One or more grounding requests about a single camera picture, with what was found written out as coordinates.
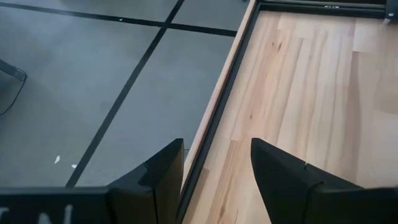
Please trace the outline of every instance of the wooden board edge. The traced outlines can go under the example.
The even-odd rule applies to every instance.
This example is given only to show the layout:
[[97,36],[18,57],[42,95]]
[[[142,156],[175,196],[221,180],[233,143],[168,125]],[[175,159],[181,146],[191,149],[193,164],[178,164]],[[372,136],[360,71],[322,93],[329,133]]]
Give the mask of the wooden board edge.
[[205,113],[203,114],[203,117],[200,121],[200,125],[199,125],[197,133],[195,135],[195,138],[193,139],[192,146],[191,146],[189,153],[187,155],[187,158],[185,159],[185,162],[184,162],[182,186],[184,185],[184,183],[187,179],[187,175],[192,166],[195,155],[198,152],[201,140],[205,137],[206,127],[207,127],[208,123],[210,122],[211,114],[216,107],[216,102],[217,102],[218,96],[221,94],[221,89],[224,85],[224,82],[226,81],[226,77],[229,72],[229,68],[233,64],[234,55],[235,55],[236,51],[238,50],[239,42],[242,39],[244,30],[248,24],[248,21],[249,21],[249,18],[250,18],[250,15],[251,15],[251,12],[252,12],[252,9],[253,9],[255,3],[256,3],[256,0],[250,0],[250,2],[248,4],[248,7],[246,9],[246,12],[244,13],[241,25],[239,26],[239,29],[236,33],[234,42],[232,43],[231,50],[229,50],[229,54],[225,60],[224,67],[220,73],[220,77],[217,80],[217,83],[215,85],[213,93],[211,94],[209,103],[207,104]]

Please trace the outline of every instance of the wooden floor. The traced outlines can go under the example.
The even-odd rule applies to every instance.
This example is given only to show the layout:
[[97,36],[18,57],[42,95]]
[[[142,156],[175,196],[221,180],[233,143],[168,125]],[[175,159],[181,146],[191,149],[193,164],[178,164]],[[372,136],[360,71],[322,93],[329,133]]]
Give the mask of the wooden floor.
[[398,184],[398,27],[261,12],[184,223],[270,223],[251,138],[363,187]]

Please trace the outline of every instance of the black metal frame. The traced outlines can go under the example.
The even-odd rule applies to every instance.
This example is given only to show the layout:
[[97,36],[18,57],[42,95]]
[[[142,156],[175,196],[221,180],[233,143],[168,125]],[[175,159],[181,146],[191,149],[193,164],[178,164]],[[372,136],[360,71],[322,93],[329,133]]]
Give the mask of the black metal frame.
[[180,205],[177,210],[177,223],[182,223],[185,213],[188,209],[195,186],[198,182],[201,169],[205,163],[211,142],[215,136],[218,123],[220,122],[223,110],[231,93],[233,83],[238,74],[241,61],[244,57],[246,47],[248,46],[251,33],[257,21],[260,11],[279,11],[295,12],[306,14],[319,14],[328,16],[346,16],[346,17],[365,17],[374,19],[397,19],[398,11],[397,0],[386,0],[386,5],[376,4],[355,4],[344,2],[321,2],[321,1],[301,1],[301,0],[256,0],[249,16],[248,23],[243,32],[243,36],[235,51],[232,64],[229,68],[226,80],[218,96],[216,106],[212,111],[209,123],[206,126],[204,136],[200,142],[199,148],[193,159],[191,168],[184,183]]

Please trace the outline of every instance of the white debris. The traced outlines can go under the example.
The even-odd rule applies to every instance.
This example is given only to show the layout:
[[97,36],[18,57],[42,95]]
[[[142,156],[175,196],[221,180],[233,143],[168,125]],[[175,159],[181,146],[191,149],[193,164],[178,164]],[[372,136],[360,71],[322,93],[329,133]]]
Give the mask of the white debris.
[[55,162],[54,162],[54,164],[56,164],[57,162],[59,162],[59,161],[60,161],[60,159],[61,159],[61,157],[60,157],[60,156],[57,156],[57,158],[55,159]]

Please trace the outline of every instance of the black cable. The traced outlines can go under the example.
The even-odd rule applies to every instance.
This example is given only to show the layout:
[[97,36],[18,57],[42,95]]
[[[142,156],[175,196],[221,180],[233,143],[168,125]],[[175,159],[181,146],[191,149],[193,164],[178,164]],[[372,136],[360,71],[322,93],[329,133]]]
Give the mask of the black cable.
[[24,73],[24,74],[25,74],[25,78],[24,78],[24,80],[22,81],[22,85],[21,85],[21,87],[19,88],[18,93],[17,93],[17,95],[15,96],[14,100],[12,101],[12,103],[8,106],[8,108],[7,108],[4,112],[0,113],[0,116],[6,114],[6,113],[12,108],[12,106],[14,106],[14,103],[15,103],[15,101],[17,101],[18,96],[19,96],[19,94],[21,93],[21,91],[22,91],[22,89],[23,89],[23,87],[24,87],[24,85],[25,85],[25,82],[26,82],[26,78],[27,78],[26,72],[24,72],[23,70],[21,70],[21,69],[19,69],[19,68],[17,68],[17,67],[15,67],[15,69],[18,69],[20,72]]

